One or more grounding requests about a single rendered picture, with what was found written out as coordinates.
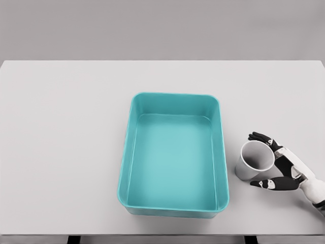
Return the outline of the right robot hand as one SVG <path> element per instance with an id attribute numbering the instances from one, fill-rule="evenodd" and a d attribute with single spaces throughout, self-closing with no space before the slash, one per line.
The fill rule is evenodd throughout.
<path id="1" fill-rule="evenodd" d="M 301 189 L 314 207 L 325 205 L 325 182 L 317 179 L 313 171 L 292 151 L 258 132 L 249 134 L 248 139 L 266 144 L 275 156 L 275 167 L 282 173 L 280 177 L 251 181 L 250 185 L 271 191 Z"/>

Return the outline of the white paper cup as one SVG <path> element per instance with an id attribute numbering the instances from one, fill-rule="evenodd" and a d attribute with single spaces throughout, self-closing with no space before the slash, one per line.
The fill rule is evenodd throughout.
<path id="1" fill-rule="evenodd" d="M 260 141 L 247 141 L 240 150 L 235 174 L 240 180 L 251 180 L 270 170 L 275 163 L 273 151 Z"/>

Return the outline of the teal plastic basket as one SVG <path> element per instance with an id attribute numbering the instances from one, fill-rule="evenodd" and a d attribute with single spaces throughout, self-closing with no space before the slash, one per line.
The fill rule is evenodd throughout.
<path id="1" fill-rule="evenodd" d="M 210 219 L 230 201 L 219 101 L 211 95 L 136 94 L 117 198 L 134 215 Z"/>

